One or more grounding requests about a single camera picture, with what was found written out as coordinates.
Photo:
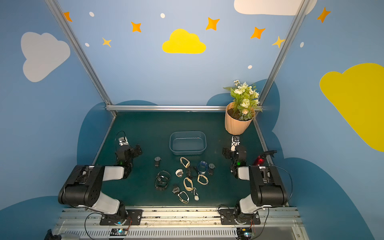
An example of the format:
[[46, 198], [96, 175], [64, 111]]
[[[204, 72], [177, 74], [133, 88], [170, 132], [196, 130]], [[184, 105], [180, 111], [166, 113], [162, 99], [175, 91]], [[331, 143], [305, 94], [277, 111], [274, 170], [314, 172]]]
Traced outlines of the black dial strap watch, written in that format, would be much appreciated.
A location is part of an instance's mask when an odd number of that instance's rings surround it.
[[209, 175], [213, 176], [214, 175], [214, 169], [216, 168], [215, 164], [211, 163], [209, 164]]

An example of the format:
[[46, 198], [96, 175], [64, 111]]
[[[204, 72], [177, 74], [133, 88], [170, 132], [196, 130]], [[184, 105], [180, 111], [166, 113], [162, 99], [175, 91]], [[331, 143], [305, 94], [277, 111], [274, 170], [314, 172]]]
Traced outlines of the black round dial watch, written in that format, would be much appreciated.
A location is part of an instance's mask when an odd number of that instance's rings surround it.
[[161, 161], [161, 157], [155, 157], [154, 158], [154, 161], [155, 161], [155, 167], [158, 168], [160, 166], [160, 161]]

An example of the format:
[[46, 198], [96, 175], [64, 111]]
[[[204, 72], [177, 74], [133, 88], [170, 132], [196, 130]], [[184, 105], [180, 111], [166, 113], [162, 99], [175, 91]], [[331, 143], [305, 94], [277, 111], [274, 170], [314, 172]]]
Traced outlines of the transparent blue watch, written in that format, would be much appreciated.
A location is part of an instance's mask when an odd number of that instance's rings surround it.
[[205, 162], [205, 161], [200, 161], [198, 163], [198, 166], [197, 166], [197, 170], [198, 170], [198, 173], [199, 175], [205, 175], [205, 173], [207, 172], [208, 170], [208, 163]]

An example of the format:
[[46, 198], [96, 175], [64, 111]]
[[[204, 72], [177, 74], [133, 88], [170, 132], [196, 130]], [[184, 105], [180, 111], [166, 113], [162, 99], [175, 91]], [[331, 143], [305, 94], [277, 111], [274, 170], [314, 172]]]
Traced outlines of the black wide band watch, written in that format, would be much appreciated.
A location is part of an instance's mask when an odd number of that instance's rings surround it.
[[167, 179], [168, 181], [171, 179], [171, 175], [169, 172], [167, 171], [160, 171], [158, 174], [157, 174], [157, 178], [165, 178]]

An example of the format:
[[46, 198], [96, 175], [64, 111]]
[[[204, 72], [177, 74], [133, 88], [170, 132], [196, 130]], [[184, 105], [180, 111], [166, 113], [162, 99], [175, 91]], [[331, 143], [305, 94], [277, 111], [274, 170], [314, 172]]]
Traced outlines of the cream band watch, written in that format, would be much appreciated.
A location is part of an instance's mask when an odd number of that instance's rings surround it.
[[197, 182], [201, 185], [206, 186], [209, 183], [209, 180], [205, 175], [198, 175]]

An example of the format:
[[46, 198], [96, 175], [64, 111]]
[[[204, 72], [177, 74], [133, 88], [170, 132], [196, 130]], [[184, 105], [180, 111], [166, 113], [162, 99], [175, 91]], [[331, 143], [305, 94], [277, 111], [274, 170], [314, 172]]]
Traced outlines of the black band smartwatch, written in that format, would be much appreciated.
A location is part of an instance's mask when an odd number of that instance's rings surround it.
[[169, 179], [164, 176], [157, 177], [155, 180], [155, 189], [157, 191], [164, 191], [168, 187], [168, 185]]

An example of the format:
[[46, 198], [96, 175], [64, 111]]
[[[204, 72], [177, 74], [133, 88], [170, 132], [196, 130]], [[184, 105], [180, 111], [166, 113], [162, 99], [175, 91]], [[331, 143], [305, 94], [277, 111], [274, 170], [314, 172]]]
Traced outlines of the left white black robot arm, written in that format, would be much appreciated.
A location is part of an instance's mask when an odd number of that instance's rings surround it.
[[122, 201], [104, 194], [102, 186], [103, 182], [126, 179], [132, 171], [133, 159], [142, 153], [140, 145], [121, 145], [116, 151], [115, 166], [75, 166], [59, 192], [59, 203], [101, 214], [101, 226], [138, 226], [143, 211], [127, 210]]

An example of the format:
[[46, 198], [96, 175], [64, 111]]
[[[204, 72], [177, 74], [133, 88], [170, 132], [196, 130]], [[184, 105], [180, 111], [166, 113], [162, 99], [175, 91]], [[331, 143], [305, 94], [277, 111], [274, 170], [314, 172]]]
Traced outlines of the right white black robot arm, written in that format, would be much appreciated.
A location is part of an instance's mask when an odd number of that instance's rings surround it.
[[245, 147], [238, 145], [233, 148], [223, 148], [223, 156], [232, 161], [231, 173], [236, 179], [248, 181], [250, 184], [250, 194], [236, 203], [233, 212], [219, 211], [224, 218], [224, 224], [252, 224], [256, 221], [259, 210], [280, 207], [288, 203], [290, 197], [278, 167], [264, 165], [267, 157], [272, 157], [276, 153], [276, 150], [265, 151], [253, 164], [248, 165]]

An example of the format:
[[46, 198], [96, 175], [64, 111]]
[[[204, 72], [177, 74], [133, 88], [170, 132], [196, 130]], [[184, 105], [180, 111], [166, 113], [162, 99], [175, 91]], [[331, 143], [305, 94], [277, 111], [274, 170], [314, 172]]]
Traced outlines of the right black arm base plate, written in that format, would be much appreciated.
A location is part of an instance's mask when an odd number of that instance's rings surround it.
[[234, 209], [218, 210], [222, 225], [260, 225], [261, 220], [258, 213], [256, 214], [243, 214], [237, 213]]

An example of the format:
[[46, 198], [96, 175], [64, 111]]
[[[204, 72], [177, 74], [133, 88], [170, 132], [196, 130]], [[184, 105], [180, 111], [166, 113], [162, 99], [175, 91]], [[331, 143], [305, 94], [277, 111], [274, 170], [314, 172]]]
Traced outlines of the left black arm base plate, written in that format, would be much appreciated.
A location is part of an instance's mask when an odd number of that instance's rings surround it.
[[102, 215], [100, 226], [138, 226], [141, 223], [143, 210], [127, 209], [126, 217], [117, 215]]

